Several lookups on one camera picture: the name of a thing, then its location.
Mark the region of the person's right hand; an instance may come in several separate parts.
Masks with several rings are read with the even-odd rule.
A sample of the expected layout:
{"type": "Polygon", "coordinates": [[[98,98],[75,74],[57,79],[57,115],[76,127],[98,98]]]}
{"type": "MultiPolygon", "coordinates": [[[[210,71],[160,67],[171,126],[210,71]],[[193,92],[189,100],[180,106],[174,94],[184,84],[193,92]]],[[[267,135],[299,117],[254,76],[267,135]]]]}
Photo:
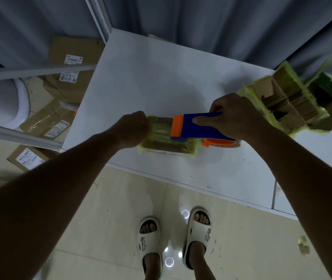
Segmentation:
{"type": "Polygon", "coordinates": [[[222,112],[223,127],[213,128],[224,136],[246,142],[271,126],[248,98],[234,93],[213,101],[209,112],[222,112]]]}

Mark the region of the blue orange tape dispenser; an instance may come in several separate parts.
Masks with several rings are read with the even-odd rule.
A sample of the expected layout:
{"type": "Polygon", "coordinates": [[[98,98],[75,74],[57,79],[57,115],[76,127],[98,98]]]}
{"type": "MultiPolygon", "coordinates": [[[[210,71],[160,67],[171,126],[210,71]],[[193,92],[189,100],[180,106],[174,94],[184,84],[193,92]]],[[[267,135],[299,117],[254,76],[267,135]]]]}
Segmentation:
{"type": "Polygon", "coordinates": [[[170,132],[170,138],[174,141],[187,141],[189,139],[221,139],[221,140],[235,140],[221,134],[217,129],[213,127],[202,127],[192,122],[194,117],[209,116],[215,117],[221,115],[222,112],[211,113],[194,113],[177,115],[173,117],[172,129],[170,132]]]}

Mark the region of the flat labelled cardboard parcel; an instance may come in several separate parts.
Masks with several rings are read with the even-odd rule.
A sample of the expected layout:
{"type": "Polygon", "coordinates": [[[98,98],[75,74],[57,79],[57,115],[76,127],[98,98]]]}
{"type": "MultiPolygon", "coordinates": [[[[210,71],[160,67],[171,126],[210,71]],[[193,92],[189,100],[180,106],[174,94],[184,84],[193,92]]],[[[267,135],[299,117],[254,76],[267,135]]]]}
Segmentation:
{"type": "Polygon", "coordinates": [[[74,111],[65,109],[54,99],[23,122],[20,129],[32,136],[53,140],[66,131],[74,118],[74,111]]]}

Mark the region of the grey metal frame bar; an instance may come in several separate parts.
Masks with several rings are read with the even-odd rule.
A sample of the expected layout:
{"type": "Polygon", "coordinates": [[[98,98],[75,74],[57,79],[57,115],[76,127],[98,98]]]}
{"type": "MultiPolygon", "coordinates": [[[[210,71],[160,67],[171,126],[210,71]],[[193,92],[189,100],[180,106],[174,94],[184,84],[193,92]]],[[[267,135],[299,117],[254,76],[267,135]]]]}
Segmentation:
{"type": "Polygon", "coordinates": [[[57,152],[61,150],[62,145],[62,143],[58,141],[35,137],[28,133],[19,132],[5,127],[0,127],[0,140],[32,147],[49,149],[57,152]]]}
{"type": "Polygon", "coordinates": [[[97,64],[80,65],[44,65],[23,68],[0,67],[0,80],[28,78],[33,76],[60,74],[63,72],[95,70],[97,64]]]}

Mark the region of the small labelled cardboard parcel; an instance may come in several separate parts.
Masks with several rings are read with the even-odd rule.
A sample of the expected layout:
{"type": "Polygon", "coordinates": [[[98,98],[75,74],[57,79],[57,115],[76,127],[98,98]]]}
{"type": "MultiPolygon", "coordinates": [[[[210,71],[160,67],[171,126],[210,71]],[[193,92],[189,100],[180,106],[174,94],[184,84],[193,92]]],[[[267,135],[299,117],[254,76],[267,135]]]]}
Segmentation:
{"type": "Polygon", "coordinates": [[[56,153],[52,150],[20,145],[11,153],[7,161],[22,172],[28,172],[50,160],[55,155],[56,153]]]}

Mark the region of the taped bundle of flat cartons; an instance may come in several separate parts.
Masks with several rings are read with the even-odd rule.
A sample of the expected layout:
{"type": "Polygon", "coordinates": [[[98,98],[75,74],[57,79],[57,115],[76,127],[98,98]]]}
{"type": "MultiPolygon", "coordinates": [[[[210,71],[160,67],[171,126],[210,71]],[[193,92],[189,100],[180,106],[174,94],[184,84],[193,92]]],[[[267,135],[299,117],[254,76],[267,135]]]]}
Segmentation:
{"type": "Polygon", "coordinates": [[[312,123],[329,116],[328,111],[318,104],[308,89],[312,80],[317,79],[329,62],[325,61],[314,76],[304,82],[289,62],[284,61],[273,75],[244,85],[237,94],[249,99],[272,126],[288,136],[295,136],[312,123]]]}

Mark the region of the person's right leg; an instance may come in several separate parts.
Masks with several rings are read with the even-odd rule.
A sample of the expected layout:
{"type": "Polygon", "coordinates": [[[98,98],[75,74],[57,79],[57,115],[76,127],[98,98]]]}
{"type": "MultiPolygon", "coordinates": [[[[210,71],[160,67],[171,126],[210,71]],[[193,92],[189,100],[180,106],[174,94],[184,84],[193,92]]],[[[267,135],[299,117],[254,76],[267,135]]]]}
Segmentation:
{"type": "MultiPolygon", "coordinates": [[[[199,220],[201,223],[209,223],[206,219],[206,216],[195,215],[194,218],[199,220]]],[[[206,262],[203,244],[198,242],[192,243],[190,263],[193,268],[195,280],[216,280],[214,274],[206,262]]]]}

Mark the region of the yellow tape scrap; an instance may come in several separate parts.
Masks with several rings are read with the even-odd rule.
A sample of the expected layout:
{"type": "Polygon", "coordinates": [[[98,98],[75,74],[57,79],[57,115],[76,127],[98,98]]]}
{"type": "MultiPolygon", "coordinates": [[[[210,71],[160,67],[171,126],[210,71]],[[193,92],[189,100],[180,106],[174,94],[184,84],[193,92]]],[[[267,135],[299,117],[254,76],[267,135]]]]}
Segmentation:
{"type": "Polygon", "coordinates": [[[310,247],[308,246],[308,240],[305,235],[302,235],[298,238],[298,247],[301,255],[310,254],[310,247]]]}

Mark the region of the tape-wrapped cardboard parcel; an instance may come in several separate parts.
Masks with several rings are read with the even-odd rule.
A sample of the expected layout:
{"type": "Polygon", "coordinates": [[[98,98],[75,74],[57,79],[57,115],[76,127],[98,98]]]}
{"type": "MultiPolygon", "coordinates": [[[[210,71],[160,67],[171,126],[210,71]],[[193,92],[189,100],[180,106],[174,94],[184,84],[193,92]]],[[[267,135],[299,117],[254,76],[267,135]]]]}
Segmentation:
{"type": "Polygon", "coordinates": [[[171,130],[173,119],[169,117],[147,116],[150,131],[146,138],[137,146],[139,152],[153,152],[168,155],[195,156],[202,146],[201,139],[186,141],[172,140],[171,130]]]}

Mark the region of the white right slipper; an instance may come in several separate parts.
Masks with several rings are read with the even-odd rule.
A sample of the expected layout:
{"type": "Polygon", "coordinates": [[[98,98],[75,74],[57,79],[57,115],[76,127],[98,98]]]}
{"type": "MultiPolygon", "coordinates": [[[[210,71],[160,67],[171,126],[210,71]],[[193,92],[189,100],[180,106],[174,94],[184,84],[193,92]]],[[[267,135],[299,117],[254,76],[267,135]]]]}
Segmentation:
{"type": "Polygon", "coordinates": [[[203,244],[204,254],[206,253],[206,250],[210,244],[211,229],[212,229],[212,224],[209,212],[205,208],[198,206],[194,207],[190,211],[190,216],[188,218],[186,239],[182,250],[182,260],[186,268],[193,270],[190,263],[192,243],[198,242],[203,244]],[[206,216],[206,219],[209,223],[208,224],[201,223],[199,220],[196,220],[194,218],[195,215],[206,216]]]}

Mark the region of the grey curtain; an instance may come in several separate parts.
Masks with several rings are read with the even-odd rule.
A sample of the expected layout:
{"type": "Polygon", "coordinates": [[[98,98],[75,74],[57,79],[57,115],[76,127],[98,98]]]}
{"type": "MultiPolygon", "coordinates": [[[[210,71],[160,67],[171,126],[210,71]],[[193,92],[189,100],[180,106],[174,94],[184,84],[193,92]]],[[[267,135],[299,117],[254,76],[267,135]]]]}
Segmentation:
{"type": "MultiPolygon", "coordinates": [[[[103,0],[113,28],[303,77],[332,74],[332,0],[103,0]]],[[[101,39],[85,0],[0,0],[0,64],[47,63],[53,36],[101,39]]]]}

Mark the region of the person's right forearm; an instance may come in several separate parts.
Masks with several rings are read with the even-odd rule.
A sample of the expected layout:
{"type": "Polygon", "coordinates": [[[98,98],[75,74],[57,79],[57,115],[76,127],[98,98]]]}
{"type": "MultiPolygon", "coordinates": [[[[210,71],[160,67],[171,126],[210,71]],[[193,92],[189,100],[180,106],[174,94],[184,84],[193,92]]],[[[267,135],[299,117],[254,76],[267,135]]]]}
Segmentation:
{"type": "Polygon", "coordinates": [[[332,278],[332,167],[267,123],[241,139],[269,166],[332,278]]]}

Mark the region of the grey metal frame post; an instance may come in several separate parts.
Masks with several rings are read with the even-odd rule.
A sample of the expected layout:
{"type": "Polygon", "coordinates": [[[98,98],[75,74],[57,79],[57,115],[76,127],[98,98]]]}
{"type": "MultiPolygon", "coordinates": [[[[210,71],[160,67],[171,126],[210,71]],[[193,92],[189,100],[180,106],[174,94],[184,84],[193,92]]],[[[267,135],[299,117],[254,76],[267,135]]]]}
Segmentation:
{"type": "Polygon", "coordinates": [[[94,19],[103,42],[107,44],[113,26],[110,21],[107,8],[104,4],[104,0],[85,0],[85,2],[94,19]]]}

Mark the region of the person's left forearm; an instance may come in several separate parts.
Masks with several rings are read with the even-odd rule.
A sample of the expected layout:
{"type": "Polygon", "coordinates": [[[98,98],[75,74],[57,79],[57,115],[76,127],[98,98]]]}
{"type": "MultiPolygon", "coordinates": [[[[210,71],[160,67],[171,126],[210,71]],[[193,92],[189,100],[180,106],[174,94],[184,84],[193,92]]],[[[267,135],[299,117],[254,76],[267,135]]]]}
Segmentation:
{"type": "Polygon", "coordinates": [[[0,280],[36,275],[119,149],[106,131],[0,188],[0,280]]]}

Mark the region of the white round chair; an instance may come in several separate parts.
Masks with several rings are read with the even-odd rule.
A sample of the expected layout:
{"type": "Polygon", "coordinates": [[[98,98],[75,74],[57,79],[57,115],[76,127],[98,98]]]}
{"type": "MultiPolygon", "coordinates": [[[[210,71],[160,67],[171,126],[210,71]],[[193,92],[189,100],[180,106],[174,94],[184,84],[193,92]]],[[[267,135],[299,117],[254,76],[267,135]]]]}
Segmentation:
{"type": "Polygon", "coordinates": [[[20,78],[0,80],[0,127],[17,129],[30,115],[30,97],[20,78]]]}

